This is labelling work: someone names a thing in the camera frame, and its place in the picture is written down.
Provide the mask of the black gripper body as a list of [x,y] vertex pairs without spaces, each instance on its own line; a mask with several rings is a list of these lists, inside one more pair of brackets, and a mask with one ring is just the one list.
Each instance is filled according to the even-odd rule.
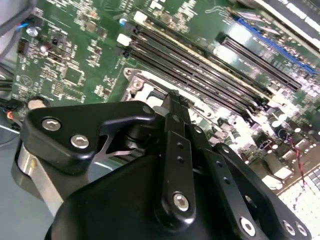
[[72,193],[59,208],[48,240],[234,240],[209,179],[194,173],[196,219],[168,232],[156,219],[159,162],[136,159]]

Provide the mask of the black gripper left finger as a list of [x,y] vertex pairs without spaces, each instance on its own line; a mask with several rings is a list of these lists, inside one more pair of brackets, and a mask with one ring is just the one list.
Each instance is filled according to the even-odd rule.
[[[150,157],[159,164],[153,202],[156,219],[161,225],[190,225],[196,219],[196,195],[180,99],[184,98],[175,92],[165,97],[166,115],[141,101],[35,109],[24,119],[22,143],[54,172],[82,179],[95,155],[103,151],[102,140],[115,151],[127,139],[137,141],[145,153],[135,160]],[[87,185],[63,183],[69,196]]]

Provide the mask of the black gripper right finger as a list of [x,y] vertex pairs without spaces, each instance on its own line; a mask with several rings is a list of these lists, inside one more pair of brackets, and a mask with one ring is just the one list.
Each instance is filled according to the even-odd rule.
[[179,100],[188,125],[196,160],[217,195],[226,221],[228,240],[310,240],[305,224],[227,145],[211,146],[197,125],[191,123],[189,103]]

